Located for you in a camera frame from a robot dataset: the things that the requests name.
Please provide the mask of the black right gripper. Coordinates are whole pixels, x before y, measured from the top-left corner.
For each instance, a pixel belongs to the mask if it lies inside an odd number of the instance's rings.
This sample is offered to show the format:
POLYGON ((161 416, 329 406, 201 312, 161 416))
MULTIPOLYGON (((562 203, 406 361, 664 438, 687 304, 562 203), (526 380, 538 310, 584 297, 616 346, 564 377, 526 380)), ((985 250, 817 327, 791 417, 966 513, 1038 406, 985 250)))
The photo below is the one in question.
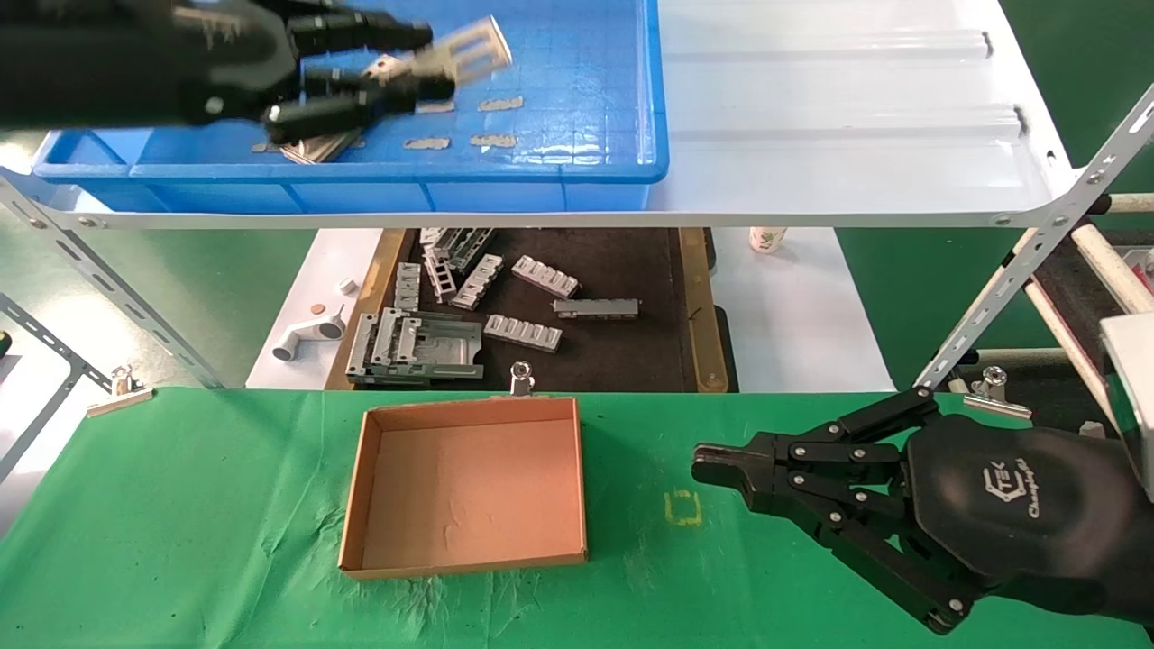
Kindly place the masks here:
POLYGON ((905 443, 912 512, 981 591, 1063 616, 1130 616, 1132 469, 1121 441, 961 415, 929 424, 939 417, 934 393, 911 388, 801 434, 697 443, 692 476, 737 490, 750 512, 793 522, 907 616, 947 635, 976 591, 891 544, 911 534, 902 513, 878 512, 846 483, 820 477, 894 476, 902 452, 885 440, 927 425, 905 443))

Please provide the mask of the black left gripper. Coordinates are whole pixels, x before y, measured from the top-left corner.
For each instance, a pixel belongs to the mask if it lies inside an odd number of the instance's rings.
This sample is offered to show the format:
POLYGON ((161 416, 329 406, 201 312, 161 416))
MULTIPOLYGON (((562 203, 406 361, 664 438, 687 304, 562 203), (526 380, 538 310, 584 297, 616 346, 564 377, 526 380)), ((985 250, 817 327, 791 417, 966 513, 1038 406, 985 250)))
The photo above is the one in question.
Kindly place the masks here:
POLYGON ((177 33, 192 65, 185 85, 193 122, 264 115, 276 146, 366 129, 457 90, 444 74, 379 79, 342 69, 306 69, 299 90, 299 54, 421 50, 434 40, 428 24, 338 1, 178 1, 177 33))

